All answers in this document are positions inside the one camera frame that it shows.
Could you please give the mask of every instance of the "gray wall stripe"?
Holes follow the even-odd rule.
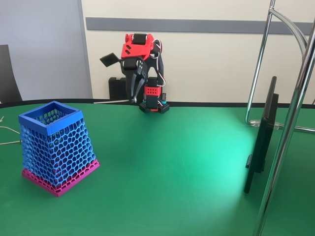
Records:
[[[88,30],[119,30],[144,32],[193,33],[263,33],[264,21],[177,20],[86,17]],[[296,22],[300,30],[309,35],[312,23]],[[291,34],[282,22],[272,22],[269,33]]]

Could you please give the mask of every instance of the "hexagonal mesh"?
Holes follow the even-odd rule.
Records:
[[[61,112],[61,111],[58,111],[57,109],[53,109],[37,118],[35,118],[35,120],[43,123],[43,124],[51,124],[52,122],[66,116],[67,114]]]
[[[49,124],[58,116],[64,114],[54,111],[36,120]],[[21,140],[23,168],[52,186],[61,185],[95,159],[83,119],[49,136],[21,125]]]

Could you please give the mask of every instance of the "red robot part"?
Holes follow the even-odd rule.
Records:
[[[126,34],[125,41],[123,45],[123,51],[121,58],[127,57],[142,57],[142,60],[146,60],[150,56],[150,52],[154,47],[154,38],[151,34],[147,34],[145,44],[134,44],[133,34]]]
[[[144,86],[144,94],[151,96],[160,96],[161,87],[149,87],[147,85]]]

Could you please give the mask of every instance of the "green tabletop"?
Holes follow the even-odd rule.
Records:
[[[251,236],[281,131],[265,171],[243,193],[257,129],[245,108],[69,104],[83,111],[100,167],[59,198],[21,177],[20,144],[0,146],[0,236]],[[38,105],[0,109],[0,125]],[[261,117],[253,108],[251,118]],[[279,108],[284,122],[287,109]],[[315,110],[298,125],[315,127]],[[0,129],[0,143],[19,135]],[[295,132],[263,236],[315,232],[315,135]]]

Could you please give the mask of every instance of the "chair backrest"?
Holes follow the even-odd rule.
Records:
[[[0,45],[0,103],[22,101],[16,84],[8,45]]]

